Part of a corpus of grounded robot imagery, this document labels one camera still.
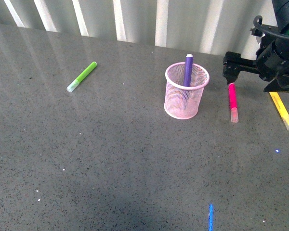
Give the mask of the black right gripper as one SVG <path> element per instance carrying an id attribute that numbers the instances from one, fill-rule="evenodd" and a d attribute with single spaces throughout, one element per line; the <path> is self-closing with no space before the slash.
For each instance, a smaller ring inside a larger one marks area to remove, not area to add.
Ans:
<path id="1" fill-rule="evenodd" d="M 240 72 L 254 73 L 269 82 L 264 92 L 289 93 L 289 31 L 281 34 L 275 26 L 256 24 L 251 33 L 261 38 L 256 59 L 244 59 L 228 51 L 223 58 L 223 77 L 230 84 Z"/>

